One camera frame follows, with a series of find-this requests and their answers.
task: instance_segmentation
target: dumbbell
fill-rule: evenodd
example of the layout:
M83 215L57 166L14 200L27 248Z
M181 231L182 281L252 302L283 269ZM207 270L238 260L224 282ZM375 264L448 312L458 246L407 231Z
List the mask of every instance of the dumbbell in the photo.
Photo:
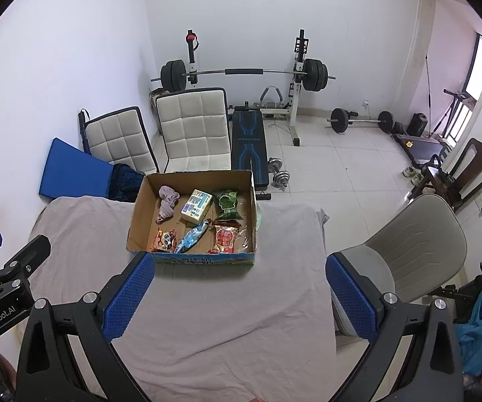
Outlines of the dumbbell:
M267 168L269 172L274 173L273 184L277 187L286 188L289 184L289 172L281 171L282 160L279 158L271 157L267 162Z

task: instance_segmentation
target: sneaker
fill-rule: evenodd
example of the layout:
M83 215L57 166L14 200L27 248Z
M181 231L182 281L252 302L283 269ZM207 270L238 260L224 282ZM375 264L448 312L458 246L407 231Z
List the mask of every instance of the sneaker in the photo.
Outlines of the sneaker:
M420 169L416 169L413 166L407 166L402 172L405 177L410 178L420 173Z
M413 186L418 186L420 185L422 180L423 180L423 175L418 173L411 178L411 183L413 184Z

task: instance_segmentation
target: snack package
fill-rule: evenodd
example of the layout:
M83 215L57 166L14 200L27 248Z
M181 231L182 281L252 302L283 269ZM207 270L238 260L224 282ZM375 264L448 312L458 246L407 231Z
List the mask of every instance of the snack package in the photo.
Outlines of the snack package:
M242 219L237 211L237 191L219 190L213 192L213 199L217 206L219 215L216 221L237 221Z
M205 233L205 230L207 230L210 222L211 219L204 219L202 222L200 222L200 225L195 226L191 231L189 231L183 237L183 239L181 239L176 249L174 249L174 254L188 251L192 246L194 246L194 244L200 240L200 237L202 237L202 235Z
M163 231L159 229L157 236L154 239L154 248L151 251L155 252L174 252L176 247L176 230Z
M213 226L215 227L215 245L208 253L233 254L237 231L241 225L237 222L213 221Z

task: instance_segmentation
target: green snack bag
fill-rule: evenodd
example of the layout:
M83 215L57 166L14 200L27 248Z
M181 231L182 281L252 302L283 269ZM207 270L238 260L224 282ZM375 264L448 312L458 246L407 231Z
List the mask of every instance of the green snack bag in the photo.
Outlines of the green snack bag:
M219 212L216 221L237 221L242 219L237 211L237 191L219 190L213 192L213 199Z

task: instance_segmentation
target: white chair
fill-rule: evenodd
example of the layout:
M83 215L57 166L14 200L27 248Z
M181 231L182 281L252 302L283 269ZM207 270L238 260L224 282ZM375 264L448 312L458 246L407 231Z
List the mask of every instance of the white chair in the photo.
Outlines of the white chair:
M192 89L157 98L165 172L231 169L226 92Z
M159 172L138 107L117 110L87 122L82 110L79 125L85 152L87 143L90 154L106 162L124 163L146 175Z

